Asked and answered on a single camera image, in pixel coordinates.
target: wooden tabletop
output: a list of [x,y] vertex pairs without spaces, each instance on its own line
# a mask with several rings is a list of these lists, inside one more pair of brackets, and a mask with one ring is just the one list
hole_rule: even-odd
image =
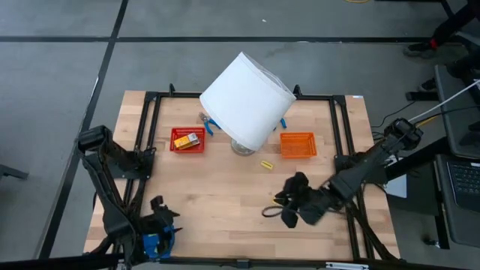
[[[126,91],[121,104],[113,139],[127,150],[134,148],[142,112],[144,91]],[[347,109],[355,150],[373,145],[365,102],[359,96],[347,96]],[[150,123],[153,108],[149,110]],[[329,103],[297,100],[285,115],[288,128],[280,125],[257,153],[241,157],[230,148],[230,137],[213,127],[207,135],[203,154],[176,154],[169,150],[174,127],[202,127],[198,117],[205,112],[198,98],[162,98],[154,147],[157,148],[154,169],[142,204],[142,215],[152,213],[149,201],[162,195],[165,203],[181,216],[175,227],[174,257],[250,258],[293,260],[351,260],[347,221],[344,215],[327,213],[316,226],[299,220],[295,229],[288,229],[279,217],[265,218],[264,207],[282,190],[287,178],[300,171],[307,175],[310,186],[317,188],[335,169],[335,139]],[[342,146],[347,143],[337,108]],[[145,127],[147,137],[149,127]],[[317,156],[303,160],[286,160],[280,156],[280,132],[313,131]],[[260,161],[274,165],[272,171]],[[116,179],[123,194],[125,179]],[[399,256],[397,241],[385,194],[373,185],[365,191],[365,205],[371,227],[394,255]],[[99,200],[94,208],[85,251],[91,251],[106,236],[103,208]],[[365,255],[360,228],[357,226],[361,254]]]

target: lamp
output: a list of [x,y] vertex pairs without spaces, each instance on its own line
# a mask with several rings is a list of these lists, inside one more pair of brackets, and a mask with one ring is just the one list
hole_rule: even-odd
[[295,100],[275,75],[243,52],[200,95],[239,155],[259,150]]

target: orange plastic basket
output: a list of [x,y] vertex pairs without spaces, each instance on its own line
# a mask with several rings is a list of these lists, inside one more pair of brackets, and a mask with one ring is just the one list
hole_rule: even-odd
[[[186,149],[177,149],[173,141],[188,134],[195,133],[200,141],[199,144]],[[193,153],[203,153],[205,148],[205,128],[204,127],[174,127],[172,128],[172,135],[170,136],[170,151],[179,153],[179,154],[193,154]]]
[[317,155],[313,132],[280,133],[282,158],[310,158]]

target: concrete floor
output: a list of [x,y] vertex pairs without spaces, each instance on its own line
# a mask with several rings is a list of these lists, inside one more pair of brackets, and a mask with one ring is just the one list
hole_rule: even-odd
[[[110,36],[121,0],[3,0],[0,35]],[[426,37],[446,19],[438,3],[341,0],[130,0],[120,36]],[[407,104],[404,92],[456,59],[445,47],[433,61],[404,58],[404,44],[117,43],[91,126],[114,128],[124,90],[201,92],[241,51],[306,94],[364,95],[372,125]],[[32,258],[80,126],[106,43],[0,43],[0,164],[29,171],[27,181],[0,182],[0,261]],[[435,103],[416,103],[414,116]],[[422,145],[444,134],[436,120]],[[76,174],[52,255],[82,252],[94,189]],[[401,256],[413,263],[473,269],[479,250],[425,246],[431,217],[391,207]],[[168,269],[207,269],[163,266]],[[142,265],[139,269],[158,268]]]

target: blue pliers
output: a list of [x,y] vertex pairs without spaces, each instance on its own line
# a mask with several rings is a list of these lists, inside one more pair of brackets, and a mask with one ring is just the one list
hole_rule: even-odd
[[207,132],[213,136],[213,131],[210,129],[209,127],[209,123],[210,124],[213,124],[213,125],[216,125],[218,129],[221,129],[220,126],[215,123],[215,121],[213,121],[212,118],[209,118],[207,115],[205,115],[203,112],[199,113],[198,116],[200,117],[200,119],[202,119],[203,121],[203,124],[205,125],[205,129],[207,130]]
[[283,128],[287,128],[287,123],[285,122],[285,119],[283,119],[283,118],[280,119],[280,123],[282,124]]

